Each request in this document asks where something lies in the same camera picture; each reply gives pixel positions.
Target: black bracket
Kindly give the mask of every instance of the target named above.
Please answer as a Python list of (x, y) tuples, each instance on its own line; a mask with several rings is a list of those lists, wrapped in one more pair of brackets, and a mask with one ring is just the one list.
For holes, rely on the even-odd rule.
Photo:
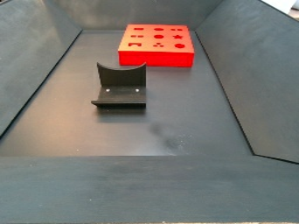
[(101, 106), (146, 106), (146, 64), (131, 69), (114, 69), (98, 63), (102, 88), (98, 100)]

